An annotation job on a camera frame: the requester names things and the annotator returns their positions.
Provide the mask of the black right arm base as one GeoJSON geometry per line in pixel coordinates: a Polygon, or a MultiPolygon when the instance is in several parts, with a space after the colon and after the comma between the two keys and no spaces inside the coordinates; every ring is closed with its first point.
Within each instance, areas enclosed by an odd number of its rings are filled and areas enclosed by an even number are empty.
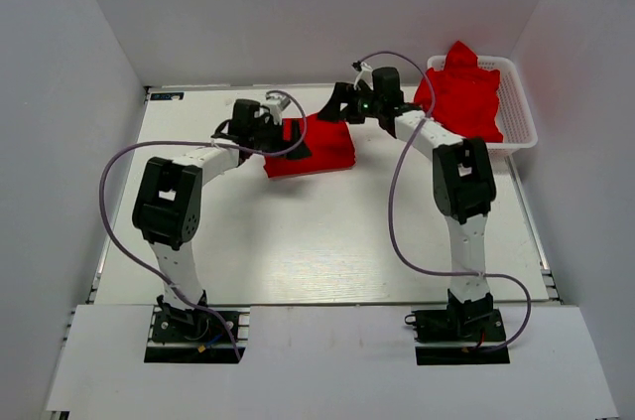
{"type": "Polygon", "coordinates": [[[506,342],[505,327],[498,309],[461,333],[450,323],[447,311],[441,309],[412,311],[405,316],[404,324],[414,331],[417,366],[510,363],[507,347],[488,351],[506,342]]]}

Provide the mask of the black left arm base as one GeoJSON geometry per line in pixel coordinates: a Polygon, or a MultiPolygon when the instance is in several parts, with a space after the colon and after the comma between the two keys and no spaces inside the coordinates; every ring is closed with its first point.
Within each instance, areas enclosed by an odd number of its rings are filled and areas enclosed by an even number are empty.
{"type": "Polygon", "coordinates": [[[247,348],[249,310],[218,312],[155,305],[147,337],[147,364],[237,364],[247,348]]]}

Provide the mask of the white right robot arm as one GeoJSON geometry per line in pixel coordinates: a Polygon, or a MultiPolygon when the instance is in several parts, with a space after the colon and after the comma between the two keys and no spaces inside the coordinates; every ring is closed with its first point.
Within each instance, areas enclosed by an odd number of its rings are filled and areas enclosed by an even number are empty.
{"type": "Polygon", "coordinates": [[[388,229],[393,249],[404,265],[428,276],[449,280],[449,330],[468,340],[480,332],[493,311],[485,274],[484,234],[496,198],[496,186],[485,142],[463,138],[436,122],[432,111],[407,102],[400,76],[392,67],[371,72],[372,82],[338,82],[318,113],[326,122],[362,124],[368,118],[404,143],[388,198],[388,229]],[[394,226],[396,185],[407,152],[415,149],[432,163],[433,197],[444,216],[450,241],[450,270],[434,271],[408,261],[397,244],[394,226]]]}

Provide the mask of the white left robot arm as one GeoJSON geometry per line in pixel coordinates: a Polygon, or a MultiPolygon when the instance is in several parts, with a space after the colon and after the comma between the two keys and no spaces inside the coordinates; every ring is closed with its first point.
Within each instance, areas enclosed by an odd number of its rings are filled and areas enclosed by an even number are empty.
{"type": "Polygon", "coordinates": [[[132,213],[133,225],[151,247],[164,282],[163,303],[179,312],[176,328],[187,339],[209,328],[206,292],[199,282],[192,249],[201,215],[202,191],[213,179],[244,164],[251,156],[302,160],[311,155],[305,142],[308,121],[284,121],[283,112],[299,103],[273,89],[266,100],[239,98],[231,117],[206,142],[175,159],[153,157],[146,163],[132,213]]]}

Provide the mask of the red t shirt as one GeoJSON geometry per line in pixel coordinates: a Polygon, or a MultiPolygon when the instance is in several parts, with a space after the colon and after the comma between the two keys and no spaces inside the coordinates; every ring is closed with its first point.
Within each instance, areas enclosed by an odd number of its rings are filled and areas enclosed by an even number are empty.
{"type": "Polygon", "coordinates": [[[266,157],[264,171],[270,179],[340,171],[355,165],[355,148],[345,122],[322,121],[316,113],[307,120],[304,142],[311,155],[300,160],[266,157]]]}

